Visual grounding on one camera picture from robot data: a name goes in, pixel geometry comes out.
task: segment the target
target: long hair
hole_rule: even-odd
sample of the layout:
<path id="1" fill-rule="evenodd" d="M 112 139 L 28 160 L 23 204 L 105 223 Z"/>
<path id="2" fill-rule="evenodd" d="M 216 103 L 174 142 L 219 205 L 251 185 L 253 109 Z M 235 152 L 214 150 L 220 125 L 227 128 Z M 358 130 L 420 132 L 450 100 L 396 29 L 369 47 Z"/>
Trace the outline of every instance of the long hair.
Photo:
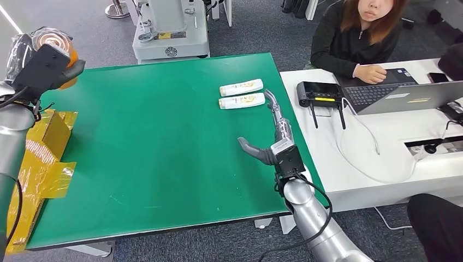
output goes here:
<path id="1" fill-rule="evenodd" d="M 391 11 L 385 17 L 371 22 L 368 28 L 370 32 L 370 45 L 380 43 L 394 29 L 397 22 L 401 19 L 406 3 L 407 0 L 394 0 Z M 358 6 L 359 0 L 345 0 L 341 32 L 351 27 L 361 27 Z"/>

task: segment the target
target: white bottle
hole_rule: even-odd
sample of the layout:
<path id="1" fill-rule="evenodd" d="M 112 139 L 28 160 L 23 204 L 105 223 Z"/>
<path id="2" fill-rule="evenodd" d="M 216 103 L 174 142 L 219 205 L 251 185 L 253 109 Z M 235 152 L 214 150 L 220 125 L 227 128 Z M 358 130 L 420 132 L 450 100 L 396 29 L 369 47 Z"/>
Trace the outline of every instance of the white bottle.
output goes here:
<path id="1" fill-rule="evenodd" d="M 255 79 L 255 80 L 247 81 L 244 83 L 221 86 L 219 88 L 219 91 L 220 91 L 221 96 L 227 97 L 227 96 L 234 96 L 237 94 L 244 94 L 244 93 L 258 91 L 258 90 L 261 90 L 262 88 L 264 88 L 264 83 L 262 82 L 262 80 Z"/>
<path id="2" fill-rule="evenodd" d="M 220 109 L 249 108 L 264 103 L 264 93 L 247 94 L 239 97 L 226 97 L 218 100 Z"/>

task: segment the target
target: laptop keyboard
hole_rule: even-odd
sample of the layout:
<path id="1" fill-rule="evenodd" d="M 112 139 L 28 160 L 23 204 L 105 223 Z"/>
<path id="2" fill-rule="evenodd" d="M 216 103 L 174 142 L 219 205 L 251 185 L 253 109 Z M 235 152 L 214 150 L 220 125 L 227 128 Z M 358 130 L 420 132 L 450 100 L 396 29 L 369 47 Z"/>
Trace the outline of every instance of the laptop keyboard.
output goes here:
<path id="1" fill-rule="evenodd" d="M 401 84 L 400 86 L 416 85 L 415 83 Z M 344 91 L 351 99 L 353 105 L 371 105 L 390 92 L 397 89 L 397 85 L 346 87 Z"/>

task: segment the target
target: black jacket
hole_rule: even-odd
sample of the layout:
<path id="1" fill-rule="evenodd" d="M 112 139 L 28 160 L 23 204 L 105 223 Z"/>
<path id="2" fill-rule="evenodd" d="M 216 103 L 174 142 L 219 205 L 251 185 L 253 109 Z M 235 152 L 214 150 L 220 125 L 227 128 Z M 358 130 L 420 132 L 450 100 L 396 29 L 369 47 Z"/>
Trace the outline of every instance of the black jacket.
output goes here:
<path id="1" fill-rule="evenodd" d="M 382 42 L 370 45 L 368 29 L 358 27 L 341 32 L 344 1 L 331 5 L 315 31 L 312 39 L 311 63 L 317 68 L 352 77 L 355 66 L 359 64 L 384 63 L 394 51 L 399 40 L 402 23 Z"/>

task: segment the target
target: woman's hand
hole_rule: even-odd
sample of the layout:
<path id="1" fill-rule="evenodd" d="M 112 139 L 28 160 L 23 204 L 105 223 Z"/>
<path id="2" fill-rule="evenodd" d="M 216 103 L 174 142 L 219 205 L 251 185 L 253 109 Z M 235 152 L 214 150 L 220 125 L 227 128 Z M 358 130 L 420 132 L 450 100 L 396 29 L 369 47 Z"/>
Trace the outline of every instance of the woman's hand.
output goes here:
<path id="1" fill-rule="evenodd" d="M 361 65 L 355 71 L 355 77 L 365 83 L 375 85 L 386 79 L 386 70 L 377 64 Z"/>

